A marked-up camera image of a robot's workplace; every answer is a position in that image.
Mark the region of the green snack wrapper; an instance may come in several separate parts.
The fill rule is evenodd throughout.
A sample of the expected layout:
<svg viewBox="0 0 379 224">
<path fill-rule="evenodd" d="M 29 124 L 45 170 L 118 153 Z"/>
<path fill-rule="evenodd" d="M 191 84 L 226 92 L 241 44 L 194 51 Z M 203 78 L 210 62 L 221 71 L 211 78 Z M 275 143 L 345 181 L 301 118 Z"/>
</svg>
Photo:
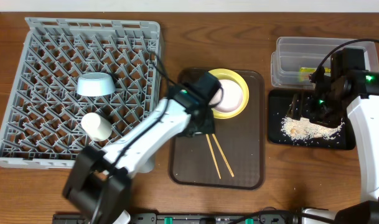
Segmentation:
<svg viewBox="0 0 379 224">
<path fill-rule="evenodd" d="M 316 68 L 309 68 L 309 67 L 301 67 L 299 69 L 299 81 L 300 82 L 306 82 L 309 81 L 309 76 L 312 75 L 316 71 Z"/>
</svg>

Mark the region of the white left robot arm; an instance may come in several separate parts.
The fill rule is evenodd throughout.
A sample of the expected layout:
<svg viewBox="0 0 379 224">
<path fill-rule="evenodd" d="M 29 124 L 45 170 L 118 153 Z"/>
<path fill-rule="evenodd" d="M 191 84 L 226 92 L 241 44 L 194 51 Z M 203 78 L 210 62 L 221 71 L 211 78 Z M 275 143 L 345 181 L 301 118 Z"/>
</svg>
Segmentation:
<svg viewBox="0 0 379 224">
<path fill-rule="evenodd" d="M 167 97 L 128 134 L 102 149 L 82 149 L 62 195 L 90 223 L 129 223 L 134 176 L 173 137 L 214 133 L 210 101 L 221 87 L 209 72 L 195 83 L 171 85 Z"/>
</svg>

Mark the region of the white cup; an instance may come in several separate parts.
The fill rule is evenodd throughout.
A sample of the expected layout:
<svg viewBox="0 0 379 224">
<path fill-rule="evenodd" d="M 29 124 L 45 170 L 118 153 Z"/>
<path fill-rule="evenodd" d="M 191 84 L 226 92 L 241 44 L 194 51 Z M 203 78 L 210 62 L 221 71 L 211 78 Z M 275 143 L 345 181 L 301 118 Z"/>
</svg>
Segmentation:
<svg viewBox="0 0 379 224">
<path fill-rule="evenodd" d="M 104 141 L 112 133 L 111 123 L 97 113 L 88 113 L 83 116 L 81 126 L 93 141 Z"/>
</svg>

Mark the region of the leftover cooked rice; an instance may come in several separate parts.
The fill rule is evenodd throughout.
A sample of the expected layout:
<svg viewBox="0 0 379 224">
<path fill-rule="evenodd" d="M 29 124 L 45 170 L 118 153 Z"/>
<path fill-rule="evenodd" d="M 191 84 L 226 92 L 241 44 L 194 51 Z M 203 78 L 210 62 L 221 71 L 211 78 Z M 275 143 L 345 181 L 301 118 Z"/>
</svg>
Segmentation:
<svg viewBox="0 0 379 224">
<path fill-rule="evenodd" d="M 322 138 L 325 140 L 335 139 L 336 135 L 343 129 L 344 121 L 336 128 L 327 128 L 318 124 L 310 123 L 309 119 L 301 118 L 300 120 L 291 119 L 285 116 L 281 120 L 281 132 L 284 136 L 292 140 L 308 140 Z"/>
</svg>

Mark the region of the light blue bowl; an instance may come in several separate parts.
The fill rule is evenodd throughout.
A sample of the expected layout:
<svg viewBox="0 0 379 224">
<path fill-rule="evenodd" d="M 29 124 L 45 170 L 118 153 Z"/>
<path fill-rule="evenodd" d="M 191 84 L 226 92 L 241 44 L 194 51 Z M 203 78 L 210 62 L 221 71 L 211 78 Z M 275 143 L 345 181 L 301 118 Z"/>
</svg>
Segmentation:
<svg viewBox="0 0 379 224">
<path fill-rule="evenodd" d="M 77 93 L 81 96 L 105 96 L 115 91 L 112 76 L 107 73 L 84 73 L 78 78 Z"/>
</svg>

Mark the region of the wooden chopstick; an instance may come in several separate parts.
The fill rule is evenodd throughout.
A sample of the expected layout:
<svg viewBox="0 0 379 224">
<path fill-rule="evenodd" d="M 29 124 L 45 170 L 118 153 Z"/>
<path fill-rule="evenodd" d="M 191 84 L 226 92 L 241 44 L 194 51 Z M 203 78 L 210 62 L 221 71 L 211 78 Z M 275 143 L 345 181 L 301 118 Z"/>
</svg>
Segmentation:
<svg viewBox="0 0 379 224">
<path fill-rule="evenodd" d="M 216 169 L 217 174 L 218 174 L 218 178 L 221 179 L 222 177 L 221 177 L 221 174 L 220 174 L 220 170 L 218 168 L 217 160 L 215 158 L 215 153 L 213 151 L 212 143 L 210 141 L 210 136 L 208 134 L 206 134 L 205 136 L 206 136 L 206 139 L 207 139 L 208 147 L 210 149 L 210 153 L 211 153 L 211 156 L 212 156 L 212 159 L 213 159 L 213 163 L 214 163 L 215 169 Z"/>
<path fill-rule="evenodd" d="M 234 177 L 234 176 L 235 176 L 235 175 L 234 175 L 234 172 L 233 172 L 233 170 L 232 170 L 232 168 L 231 168 L 231 166 L 230 166 L 230 164 L 229 164 L 229 162 L 228 162 L 228 160 L 227 160 L 227 158 L 226 158 L 226 156 L 225 156 L 225 153 L 224 153 L 224 151 L 223 151 L 223 149 L 222 149 L 222 147 L 221 147 L 221 145 L 220 145 L 220 143 L 219 143 L 219 141 L 218 141 L 216 135 L 215 135 L 215 134 L 212 134 L 212 137 L 213 137 L 215 143 L 217 144 L 218 150 L 220 151 L 220 154 L 222 155 L 222 158 L 223 158 L 223 160 L 224 160 L 224 163 L 225 163 L 225 165 L 226 165 L 226 167 L 227 167 L 227 169 L 228 169 L 230 175 L 231 175 L 232 177 Z"/>
</svg>

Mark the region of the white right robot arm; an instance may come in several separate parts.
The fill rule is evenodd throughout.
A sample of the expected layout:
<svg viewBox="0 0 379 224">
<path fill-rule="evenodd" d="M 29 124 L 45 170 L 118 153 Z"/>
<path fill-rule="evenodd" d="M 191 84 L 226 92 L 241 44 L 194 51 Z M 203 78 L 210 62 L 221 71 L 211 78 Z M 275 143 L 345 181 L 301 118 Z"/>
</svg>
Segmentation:
<svg viewBox="0 0 379 224">
<path fill-rule="evenodd" d="M 379 72 L 365 68 L 362 49 L 339 46 L 328 53 L 330 75 L 322 65 L 310 75 L 312 96 L 296 93 L 287 115 L 336 128 L 348 118 L 361 172 L 360 203 L 331 212 L 304 208 L 298 223 L 379 223 Z"/>
</svg>

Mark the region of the white bowl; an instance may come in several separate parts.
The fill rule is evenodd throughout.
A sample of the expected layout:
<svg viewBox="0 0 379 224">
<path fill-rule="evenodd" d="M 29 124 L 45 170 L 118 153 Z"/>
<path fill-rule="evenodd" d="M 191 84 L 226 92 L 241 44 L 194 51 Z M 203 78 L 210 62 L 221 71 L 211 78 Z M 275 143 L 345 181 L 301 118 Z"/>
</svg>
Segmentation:
<svg viewBox="0 0 379 224">
<path fill-rule="evenodd" d="M 211 99 L 209 105 L 215 105 L 215 109 L 222 113 L 230 113 L 238 109 L 243 101 L 243 91 L 239 84 L 231 80 L 220 80 L 219 89 Z"/>
</svg>

